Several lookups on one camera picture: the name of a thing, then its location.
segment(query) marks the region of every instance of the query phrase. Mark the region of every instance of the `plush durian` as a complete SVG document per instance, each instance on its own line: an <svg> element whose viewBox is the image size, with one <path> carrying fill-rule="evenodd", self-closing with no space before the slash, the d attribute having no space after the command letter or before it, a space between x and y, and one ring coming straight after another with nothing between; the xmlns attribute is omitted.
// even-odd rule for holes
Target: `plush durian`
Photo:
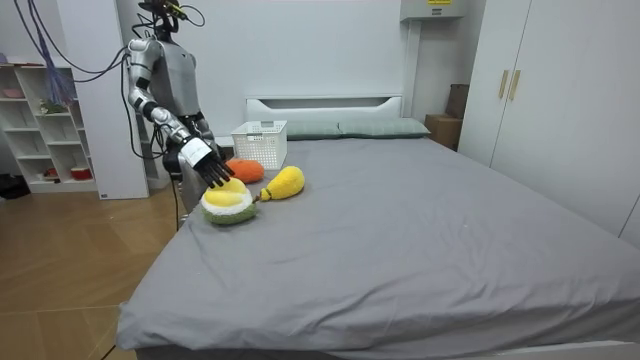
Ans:
<svg viewBox="0 0 640 360"><path fill-rule="evenodd" d="M204 217L218 225L237 224L256 215L251 192L236 178L231 178L223 186L208 188L200 203Z"/></svg>

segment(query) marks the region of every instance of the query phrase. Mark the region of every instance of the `white storage basket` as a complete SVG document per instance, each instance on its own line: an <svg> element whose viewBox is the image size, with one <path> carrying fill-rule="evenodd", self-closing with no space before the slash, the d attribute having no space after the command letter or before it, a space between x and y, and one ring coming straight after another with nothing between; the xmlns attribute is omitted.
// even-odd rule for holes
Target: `white storage basket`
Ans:
<svg viewBox="0 0 640 360"><path fill-rule="evenodd" d="M248 121L231 136L235 156L256 160L265 170L279 170L287 157L286 121Z"/></svg>

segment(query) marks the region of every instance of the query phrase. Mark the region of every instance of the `cardboard box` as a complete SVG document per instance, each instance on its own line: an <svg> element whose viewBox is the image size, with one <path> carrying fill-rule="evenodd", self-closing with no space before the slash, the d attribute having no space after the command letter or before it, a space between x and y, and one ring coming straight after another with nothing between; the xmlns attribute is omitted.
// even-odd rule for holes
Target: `cardboard box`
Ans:
<svg viewBox="0 0 640 360"><path fill-rule="evenodd" d="M431 132L429 139L451 150L458 150L462 119L449 115L427 115L424 118L424 126Z"/></svg>
<svg viewBox="0 0 640 360"><path fill-rule="evenodd" d="M469 85L453 84L449 92L449 101L445 112L454 118L464 119L464 110L467 108Z"/></svg>

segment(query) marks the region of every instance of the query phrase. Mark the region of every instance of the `plush carrot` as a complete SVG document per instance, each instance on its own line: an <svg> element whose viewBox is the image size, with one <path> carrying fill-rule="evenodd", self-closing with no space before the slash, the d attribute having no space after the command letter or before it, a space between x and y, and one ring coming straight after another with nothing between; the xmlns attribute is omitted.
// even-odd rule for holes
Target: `plush carrot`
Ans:
<svg viewBox="0 0 640 360"><path fill-rule="evenodd" d="M227 161L227 166L235 172L233 177L245 184L260 181L264 177L264 168L255 160L233 158Z"/></svg>

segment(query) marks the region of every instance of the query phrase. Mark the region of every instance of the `plush toy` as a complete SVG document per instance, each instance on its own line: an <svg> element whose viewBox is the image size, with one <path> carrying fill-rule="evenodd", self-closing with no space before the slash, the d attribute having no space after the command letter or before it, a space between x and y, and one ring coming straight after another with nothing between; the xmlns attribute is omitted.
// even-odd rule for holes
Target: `plush toy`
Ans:
<svg viewBox="0 0 640 360"><path fill-rule="evenodd" d="M227 161L227 166L235 173L233 177L245 184L258 182L264 177L264 168L255 160L234 158Z"/></svg>
<svg viewBox="0 0 640 360"><path fill-rule="evenodd" d="M296 195L304 187L304 174L295 166L287 166L269 182L266 188L260 190L256 201L281 200Z"/></svg>
<svg viewBox="0 0 640 360"><path fill-rule="evenodd" d="M237 224L256 215L251 193L242 181L235 178L223 186L207 189L200 203L205 218L218 225Z"/></svg>

